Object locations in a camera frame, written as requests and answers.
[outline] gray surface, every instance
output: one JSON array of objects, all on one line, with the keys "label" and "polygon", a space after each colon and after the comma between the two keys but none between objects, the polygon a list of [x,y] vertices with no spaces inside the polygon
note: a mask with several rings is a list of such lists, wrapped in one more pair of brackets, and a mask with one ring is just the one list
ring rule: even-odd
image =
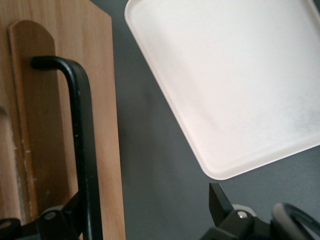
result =
[{"label": "gray surface", "polygon": [[[128,0],[92,0],[112,17],[127,240],[197,240],[213,224],[209,183],[129,31]],[[220,181],[264,221],[278,202],[320,220],[320,147]]]}]

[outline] black metal bar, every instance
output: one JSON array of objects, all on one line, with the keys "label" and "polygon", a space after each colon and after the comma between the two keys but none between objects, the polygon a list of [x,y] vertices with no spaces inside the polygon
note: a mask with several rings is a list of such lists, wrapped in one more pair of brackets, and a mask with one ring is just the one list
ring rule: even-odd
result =
[{"label": "black metal bar", "polygon": [[61,70],[65,75],[69,88],[79,201],[85,215],[83,238],[102,240],[94,122],[88,76],[79,63],[57,56],[33,57],[31,66],[41,70]]}]

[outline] white tray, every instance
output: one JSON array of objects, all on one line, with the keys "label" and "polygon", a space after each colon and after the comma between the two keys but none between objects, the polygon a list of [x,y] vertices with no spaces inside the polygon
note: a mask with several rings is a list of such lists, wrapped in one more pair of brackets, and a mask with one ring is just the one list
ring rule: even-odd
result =
[{"label": "white tray", "polygon": [[209,177],[320,144],[313,1],[130,0],[125,19]]}]

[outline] black bracket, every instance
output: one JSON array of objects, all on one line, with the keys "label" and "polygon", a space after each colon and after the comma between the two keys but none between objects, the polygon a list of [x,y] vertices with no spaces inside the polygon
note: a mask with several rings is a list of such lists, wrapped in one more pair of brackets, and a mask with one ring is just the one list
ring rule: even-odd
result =
[{"label": "black bracket", "polygon": [[278,203],[270,223],[263,222],[247,207],[235,209],[218,183],[209,187],[209,208],[215,227],[201,240],[313,240],[307,228],[320,236],[320,224],[288,203]]}]

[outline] wood grain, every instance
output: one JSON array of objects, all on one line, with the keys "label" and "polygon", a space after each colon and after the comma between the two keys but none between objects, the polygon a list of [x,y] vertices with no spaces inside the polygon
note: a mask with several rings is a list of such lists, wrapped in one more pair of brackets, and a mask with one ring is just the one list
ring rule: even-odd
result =
[{"label": "wood grain", "polygon": [[[23,183],[28,184],[28,174],[23,165],[21,122],[7,33],[9,25],[19,20],[32,20],[44,26],[54,38],[56,55],[77,61],[87,72],[92,93],[103,236],[106,240],[124,240],[111,18],[89,0],[0,1],[0,108],[9,119],[7,131],[14,136],[11,161],[15,162],[8,168],[12,176],[18,172],[17,178],[22,186]],[[68,188],[73,195],[77,191],[77,176],[69,95],[63,78],[62,73],[58,73]],[[4,161],[1,156],[0,164],[3,165]],[[0,176],[1,182],[8,182],[5,179],[7,177]],[[3,196],[16,194],[21,200],[28,192],[24,188],[13,187]],[[15,215],[18,210],[27,221],[31,216],[25,215],[25,207],[15,203],[6,216]]]},{"label": "wood grain", "polygon": [[19,205],[19,195],[17,173],[12,171],[15,169],[15,151],[9,120],[9,116],[0,107],[0,216],[21,218],[21,213],[16,208]]},{"label": "wood grain", "polygon": [[8,28],[13,75],[28,175],[30,214],[35,219],[70,199],[57,71],[31,68],[35,56],[55,56],[55,42],[40,24],[22,20]]}]

